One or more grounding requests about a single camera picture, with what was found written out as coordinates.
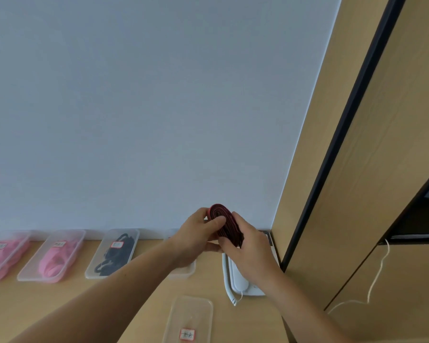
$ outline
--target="label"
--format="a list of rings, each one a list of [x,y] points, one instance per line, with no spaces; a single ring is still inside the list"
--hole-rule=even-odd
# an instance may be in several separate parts
[[[124,245],[124,242],[118,242],[118,241],[116,241],[116,242],[113,242],[110,245],[110,248],[120,249],[120,248],[123,247],[123,245]]]
[[[66,243],[67,243],[67,241],[57,241],[54,243],[53,247],[62,248],[63,246],[65,246]]]
[[[8,245],[8,243],[0,242],[0,249],[5,248]]]
[[[195,330],[191,330],[188,328],[182,328],[180,331],[180,339],[183,341],[195,340]]]

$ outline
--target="plastic container with black item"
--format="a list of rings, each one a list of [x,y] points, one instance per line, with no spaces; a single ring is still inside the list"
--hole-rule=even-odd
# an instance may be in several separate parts
[[[107,231],[84,272],[86,278],[105,278],[126,265],[132,259],[139,236],[140,231],[137,229]]]
[[[59,282],[74,263],[83,244],[85,230],[51,233],[17,275],[20,282]]]
[[[178,229],[168,229],[164,231],[164,240],[172,237]],[[189,266],[176,268],[167,276],[169,279],[186,279],[195,273],[196,260]]]
[[[16,264],[29,248],[31,232],[27,230],[6,230],[0,232],[0,280],[9,268]]]
[[[212,319],[210,300],[179,296],[173,302],[162,343],[209,343]]]

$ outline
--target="wooden panel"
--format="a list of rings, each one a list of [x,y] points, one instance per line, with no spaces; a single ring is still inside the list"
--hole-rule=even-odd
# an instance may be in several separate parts
[[[159,242],[139,241],[135,255]],[[33,243],[23,259],[0,282],[0,342],[8,342],[98,281],[84,277],[99,244],[89,241],[85,242],[73,268],[61,282],[17,282],[18,272],[40,244]],[[162,341],[172,302],[180,294],[213,302],[212,342],[288,342],[281,316],[266,298],[243,298],[237,307],[232,305],[225,293],[219,253],[200,255],[196,272],[187,280],[164,280],[132,320],[120,342]]]
[[[406,0],[287,273],[329,304],[429,178],[429,0]]]
[[[273,235],[281,258],[302,213],[388,0],[342,0],[297,149]]]
[[[366,301],[387,252],[378,246],[332,302]],[[391,246],[370,304],[346,303],[330,314],[356,341],[429,338],[429,245]]]

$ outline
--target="person's left hand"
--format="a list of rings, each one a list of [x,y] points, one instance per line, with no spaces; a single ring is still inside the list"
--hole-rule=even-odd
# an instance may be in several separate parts
[[[225,224],[225,217],[211,221],[204,220],[208,208],[199,208],[167,242],[176,253],[175,267],[190,265],[202,252],[222,252],[219,244],[208,241],[217,240],[216,232]]]

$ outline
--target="rolled red fabric strap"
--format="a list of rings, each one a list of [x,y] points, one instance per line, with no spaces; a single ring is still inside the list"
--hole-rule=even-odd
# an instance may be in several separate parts
[[[226,207],[217,203],[211,206],[208,210],[208,219],[213,220],[219,216],[225,217],[225,225],[217,232],[217,235],[227,237],[235,247],[241,248],[244,237],[234,216]]]

